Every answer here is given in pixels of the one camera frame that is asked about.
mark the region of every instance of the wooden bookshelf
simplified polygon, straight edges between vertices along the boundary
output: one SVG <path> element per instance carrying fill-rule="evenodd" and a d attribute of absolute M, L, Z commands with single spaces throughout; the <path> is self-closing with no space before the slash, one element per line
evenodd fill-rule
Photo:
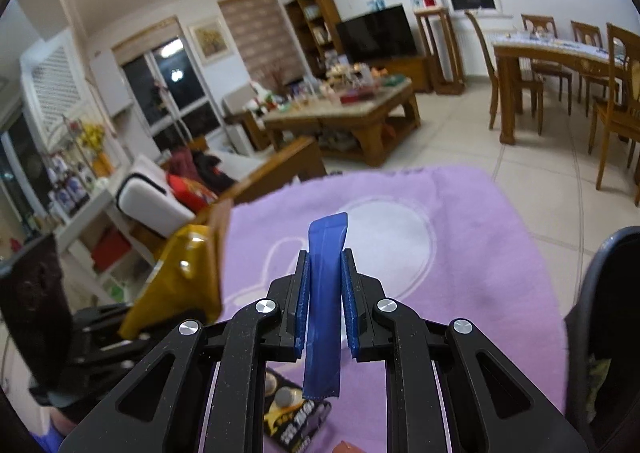
<path fill-rule="evenodd" d="M 336 25 L 342 20 L 334 0 L 293 0 L 285 4 L 302 51 L 315 77 L 324 77 L 324 53 L 344 54 Z"/>

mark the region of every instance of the orange vase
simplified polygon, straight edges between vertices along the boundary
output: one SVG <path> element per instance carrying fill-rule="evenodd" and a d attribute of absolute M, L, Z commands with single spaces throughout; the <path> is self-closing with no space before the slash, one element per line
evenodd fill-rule
<path fill-rule="evenodd" d="M 95 157 L 94 162 L 92 163 L 92 168 L 94 169 L 94 173 L 97 177 L 110 177 L 114 171 L 109 157 L 103 151 L 98 153 Z"/>

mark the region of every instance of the wooden coffee table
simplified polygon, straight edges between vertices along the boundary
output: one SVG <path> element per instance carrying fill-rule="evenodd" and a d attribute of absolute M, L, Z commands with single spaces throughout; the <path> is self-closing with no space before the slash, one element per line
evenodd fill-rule
<path fill-rule="evenodd" d="M 398 106 L 402 106 L 404 116 L 389 116 Z M 323 148 L 322 155 L 360 160 L 375 167 L 382 165 L 396 146 L 420 126 L 418 105 L 409 79 L 398 86 L 380 88 L 371 100 L 343 106 L 319 99 L 288 112 L 270 112 L 262 119 L 275 149 L 282 146 L 283 131 L 296 134 L 322 128 L 349 131 L 360 143 L 359 148 L 348 151 Z M 385 125 L 393 130 L 384 129 Z"/>

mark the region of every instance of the white louvered shutter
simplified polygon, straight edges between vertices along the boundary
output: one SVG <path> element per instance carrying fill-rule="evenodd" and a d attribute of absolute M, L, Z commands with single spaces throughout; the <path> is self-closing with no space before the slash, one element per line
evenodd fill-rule
<path fill-rule="evenodd" d="M 47 148 L 63 135 L 63 116 L 94 116 L 96 106 L 68 30 L 37 42 L 22 54 L 20 66 L 26 102 Z"/>

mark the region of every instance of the red pillow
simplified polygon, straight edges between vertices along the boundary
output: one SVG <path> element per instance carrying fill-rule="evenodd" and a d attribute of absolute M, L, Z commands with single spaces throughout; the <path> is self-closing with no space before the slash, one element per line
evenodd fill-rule
<path fill-rule="evenodd" d="M 166 181 L 175 199 L 196 214 L 218 198 L 202 184 L 188 178 L 167 174 Z"/>

